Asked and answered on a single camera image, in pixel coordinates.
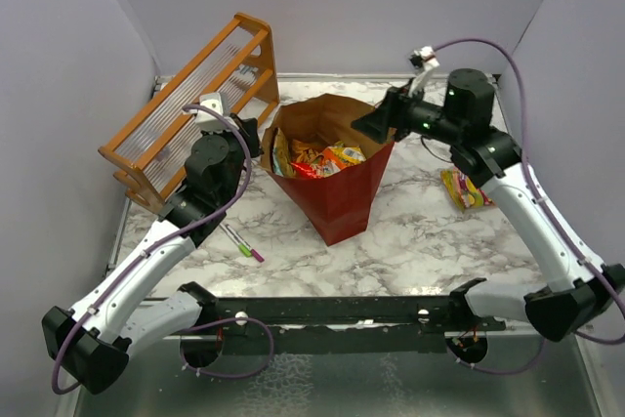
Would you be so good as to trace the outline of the red brown paper bag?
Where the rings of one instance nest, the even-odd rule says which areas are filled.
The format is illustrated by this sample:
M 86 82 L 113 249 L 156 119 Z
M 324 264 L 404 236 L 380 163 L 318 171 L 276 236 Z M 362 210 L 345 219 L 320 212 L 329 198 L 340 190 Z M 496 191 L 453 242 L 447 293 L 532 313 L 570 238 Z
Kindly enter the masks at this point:
M 262 138 L 261 167 L 305 213 L 325 244 L 367 229 L 393 142 L 352 127 L 374 106 L 324 94 L 281 107 Z

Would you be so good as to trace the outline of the yellow pink candy bag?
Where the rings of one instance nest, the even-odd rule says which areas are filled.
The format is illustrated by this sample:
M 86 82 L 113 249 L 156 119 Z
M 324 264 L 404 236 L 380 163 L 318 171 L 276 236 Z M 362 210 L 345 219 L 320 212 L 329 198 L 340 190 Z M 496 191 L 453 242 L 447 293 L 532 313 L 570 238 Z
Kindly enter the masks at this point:
M 457 168 L 441 170 L 440 178 L 449 197 L 461 212 L 494 205 L 494 202 Z

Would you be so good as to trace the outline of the orange chips bag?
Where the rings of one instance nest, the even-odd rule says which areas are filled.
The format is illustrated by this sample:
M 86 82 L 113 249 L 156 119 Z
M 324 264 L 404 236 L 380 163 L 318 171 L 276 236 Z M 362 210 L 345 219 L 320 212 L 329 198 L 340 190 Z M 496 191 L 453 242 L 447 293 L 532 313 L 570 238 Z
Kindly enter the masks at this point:
M 333 167 L 334 174 L 366 160 L 359 146 L 329 146 L 321 156 L 321 161 Z

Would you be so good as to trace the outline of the yellow m&m bag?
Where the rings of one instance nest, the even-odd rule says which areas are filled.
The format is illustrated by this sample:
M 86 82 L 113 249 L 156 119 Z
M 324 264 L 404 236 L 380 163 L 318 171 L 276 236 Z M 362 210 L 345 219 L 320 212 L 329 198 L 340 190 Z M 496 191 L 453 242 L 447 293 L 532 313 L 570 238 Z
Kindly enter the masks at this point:
M 289 141 L 279 128 L 276 128 L 273 133 L 271 168 L 277 176 L 283 178 L 295 177 L 295 171 L 291 165 Z

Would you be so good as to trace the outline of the red snack bag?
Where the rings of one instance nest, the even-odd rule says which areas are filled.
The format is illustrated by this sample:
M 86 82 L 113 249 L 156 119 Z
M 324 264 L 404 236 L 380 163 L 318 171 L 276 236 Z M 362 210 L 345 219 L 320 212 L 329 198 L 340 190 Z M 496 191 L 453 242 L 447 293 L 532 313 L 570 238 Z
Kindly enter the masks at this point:
M 334 174 L 333 167 L 323 161 L 313 163 L 292 162 L 291 167 L 298 177 L 304 179 L 323 179 Z

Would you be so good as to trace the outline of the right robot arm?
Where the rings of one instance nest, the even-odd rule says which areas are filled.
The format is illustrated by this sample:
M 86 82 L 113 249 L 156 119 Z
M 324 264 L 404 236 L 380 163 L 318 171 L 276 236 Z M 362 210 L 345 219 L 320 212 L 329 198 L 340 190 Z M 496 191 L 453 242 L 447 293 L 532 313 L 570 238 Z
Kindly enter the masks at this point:
M 478 279 L 456 289 L 461 299 L 448 307 L 450 322 L 470 330 L 484 316 L 529 323 L 558 342 L 603 313 L 624 288 L 624 268 L 607 265 L 569 229 L 541 188 L 532 189 L 521 164 L 521 148 L 491 125 L 495 89 L 480 71 L 456 69 L 447 80 L 442 105 L 425 101 L 408 85 L 390 88 L 382 102 L 358 118 L 353 129 L 382 143 L 411 133 L 450 147 L 451 161 L 491 199 L 515 228 L 537 262 L 545 285 L 508 285 Z

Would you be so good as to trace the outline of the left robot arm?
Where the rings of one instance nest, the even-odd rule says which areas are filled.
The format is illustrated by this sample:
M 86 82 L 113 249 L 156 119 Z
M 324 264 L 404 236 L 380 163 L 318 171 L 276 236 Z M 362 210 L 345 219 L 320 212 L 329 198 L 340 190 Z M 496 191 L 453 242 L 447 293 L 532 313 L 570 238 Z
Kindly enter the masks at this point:
M 194 112 L 196 120 L 207 118 L 218 128 L 203 130 L 192 145 L 182 185 L 142 241 L 91 293 L 69 309 L 50 308 L 42 319 L 57 395 L 78 387 L 99 394 L 152 344 L 187 329 L 205 333 L 215 324 L 215 309 L 187 287 L 146 310 L 140 307 L 222 222 L 247 189 L 252 160 L 261 153 L 257 119 L 224 117 L 199 105 Z

